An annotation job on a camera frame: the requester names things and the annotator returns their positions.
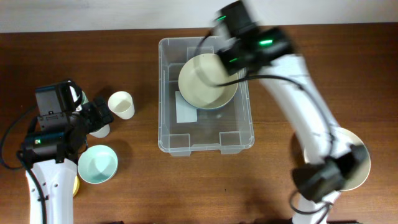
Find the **cream plastic cup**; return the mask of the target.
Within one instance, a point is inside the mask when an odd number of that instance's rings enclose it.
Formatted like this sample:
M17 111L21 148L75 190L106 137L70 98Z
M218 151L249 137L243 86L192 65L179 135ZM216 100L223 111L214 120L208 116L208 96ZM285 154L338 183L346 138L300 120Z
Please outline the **cream plastic cup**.
M108 107L121 119L131 119L135 114L132 96L126 91L113 93L109 97Z

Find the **mint green small bowl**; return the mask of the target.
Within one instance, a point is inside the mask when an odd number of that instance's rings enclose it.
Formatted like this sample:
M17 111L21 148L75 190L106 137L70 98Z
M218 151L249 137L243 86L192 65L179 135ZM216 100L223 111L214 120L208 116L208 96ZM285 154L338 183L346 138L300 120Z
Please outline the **mint green small bowl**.
M89 184L101 184L111 179L118 170L118 157L105 145L89 147L78 160L78 174Z

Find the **large cream bowl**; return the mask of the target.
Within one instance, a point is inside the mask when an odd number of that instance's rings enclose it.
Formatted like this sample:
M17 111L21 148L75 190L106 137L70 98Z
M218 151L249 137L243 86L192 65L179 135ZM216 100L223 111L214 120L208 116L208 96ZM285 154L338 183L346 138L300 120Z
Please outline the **large cream bowl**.
M226 73L216 54L200 54L192 57L182 67L178 76L178 87L180 93L195 95L209 103L221 95L235 94L237 83L229 86L222 84L238 78L238 73L231 76Z
M312 134L304 144L305 164L292 171L294 184L307 198L315 200L332 192L362 185L370 173L366 145L347 129Z

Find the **yellow small bowl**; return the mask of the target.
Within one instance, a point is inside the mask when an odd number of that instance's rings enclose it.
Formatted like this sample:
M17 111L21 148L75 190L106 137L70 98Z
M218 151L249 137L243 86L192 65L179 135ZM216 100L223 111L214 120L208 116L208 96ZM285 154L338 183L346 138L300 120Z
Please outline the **yellow small bowl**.
M79 188L80 188L80 180L78 176L76 176L73 185L73 196L75 196L78 193Z

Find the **mint green plastic cup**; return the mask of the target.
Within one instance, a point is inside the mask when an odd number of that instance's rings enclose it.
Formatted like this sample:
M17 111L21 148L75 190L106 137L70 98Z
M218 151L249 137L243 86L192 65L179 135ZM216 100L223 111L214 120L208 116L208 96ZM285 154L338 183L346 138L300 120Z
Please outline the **mint green plastic cup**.
M84 104L89 102L89 100L88 100L87 96L85 95L84 91L81 93L81 96L82 96L81 105L84 105Z

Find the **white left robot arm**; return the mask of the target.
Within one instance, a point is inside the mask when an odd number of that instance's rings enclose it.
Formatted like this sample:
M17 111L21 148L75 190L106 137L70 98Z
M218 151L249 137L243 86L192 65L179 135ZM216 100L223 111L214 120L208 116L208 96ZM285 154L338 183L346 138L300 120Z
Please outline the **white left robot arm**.
M29 184L31 223L73 223L75 179L102 184L118 169L118 157L108 146L79 152L88 134L109 134L114 118L104 98L83 104L80 111L74 101L60 103L58 98L41 103L17 152Z

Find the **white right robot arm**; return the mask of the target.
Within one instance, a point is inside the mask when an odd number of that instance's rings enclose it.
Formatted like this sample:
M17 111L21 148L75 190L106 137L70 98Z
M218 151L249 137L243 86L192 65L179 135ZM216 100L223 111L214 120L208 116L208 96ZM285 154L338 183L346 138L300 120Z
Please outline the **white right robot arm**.
M304 56L278 27L227 28L219 57L228 73L246 69L271 93L296 131L305 163L292 170L292 223L326 223L343 191L362 185L371 169L365 144L342 128L312 81Z

